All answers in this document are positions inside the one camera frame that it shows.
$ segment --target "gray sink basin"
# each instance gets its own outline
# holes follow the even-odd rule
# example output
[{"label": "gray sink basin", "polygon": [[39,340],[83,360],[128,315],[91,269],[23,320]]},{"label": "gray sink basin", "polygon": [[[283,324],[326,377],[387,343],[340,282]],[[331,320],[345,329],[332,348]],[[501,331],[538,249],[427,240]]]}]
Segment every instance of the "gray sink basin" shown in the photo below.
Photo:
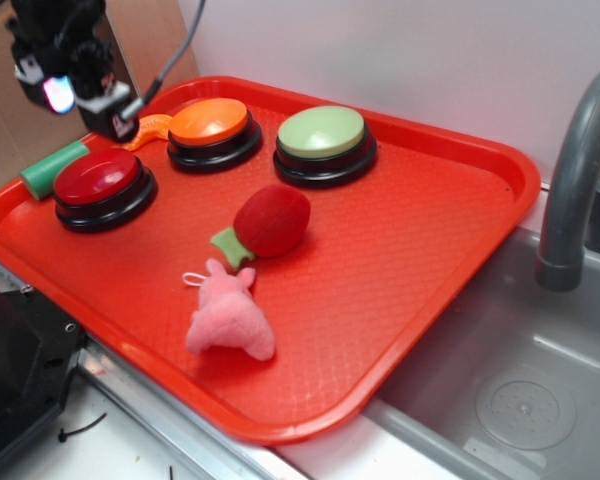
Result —
[{"label": "gray sink basin", "polygon": [[514,231],[366,414],[428,432],[471,478],[600,479],[600,255],[587,253],[578,289],[552,293],[534,280],[537,243]]}]

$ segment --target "green leaf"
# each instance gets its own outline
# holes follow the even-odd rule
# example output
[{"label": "green leaf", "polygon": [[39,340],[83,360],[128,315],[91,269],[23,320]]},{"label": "green leaf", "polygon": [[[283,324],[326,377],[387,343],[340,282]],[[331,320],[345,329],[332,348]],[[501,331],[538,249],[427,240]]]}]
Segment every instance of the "green leaf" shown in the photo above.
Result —
[{"label": "green leaf", "polygon": [[244,259],[253,260],[256,258],[255,253],[240,243],[232,227],[222,230],[211,237],[211,245],[222,250],[222,253],[227,257],[229,264],[234,270],[240,268],[240,264]]}]

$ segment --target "strawberry toy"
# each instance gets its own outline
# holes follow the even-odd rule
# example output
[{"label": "strawberry toy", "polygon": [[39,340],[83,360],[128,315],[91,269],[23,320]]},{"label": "strawberry toy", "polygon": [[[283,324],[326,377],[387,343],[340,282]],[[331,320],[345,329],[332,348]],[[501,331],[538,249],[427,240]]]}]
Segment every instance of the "strawberry toy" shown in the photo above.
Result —
[{"label": "strawberry toy", "polygon": [[277,257],[288,252],[304,235],[311,204],[288,185],[269,185],[251,196],[236,214],[233,227],[211,238],[229,264],[240,268],[245,260]]}]

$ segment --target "green sponge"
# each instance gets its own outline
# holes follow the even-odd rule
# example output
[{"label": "green sponge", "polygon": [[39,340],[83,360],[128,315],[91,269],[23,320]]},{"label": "green sponge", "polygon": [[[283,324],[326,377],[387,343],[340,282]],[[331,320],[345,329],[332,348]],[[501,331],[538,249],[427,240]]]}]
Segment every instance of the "green sponge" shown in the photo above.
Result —
[{"label": "green sponge", "polygon": [[74,160],[89,153],[89,149],[81,141],[73,142],[38,163],[20,172],[20,178],[36,200],[53,193],[53,182],[58,173]]}]

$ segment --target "plush toy loop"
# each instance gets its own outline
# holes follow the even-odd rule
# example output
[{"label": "plush toy loop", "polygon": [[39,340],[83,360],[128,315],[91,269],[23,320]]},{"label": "plush toy loop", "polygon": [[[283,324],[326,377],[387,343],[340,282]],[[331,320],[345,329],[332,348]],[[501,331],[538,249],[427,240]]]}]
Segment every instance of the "plush toy loop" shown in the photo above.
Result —
[{"label": "plush toy loop", "polygon": [[198,280],[202,280],[203,282],[207,278],[204,275],[200,275],[199,273],[194,273],[194,272],[183,273],[182,274],[182,281],[184,283],[186,283],[187,285],[189,285],[190,287],[201,287],[202,286],[202,282],[194,282],[192,280],[189,280],[190,277],[196,278]]}]

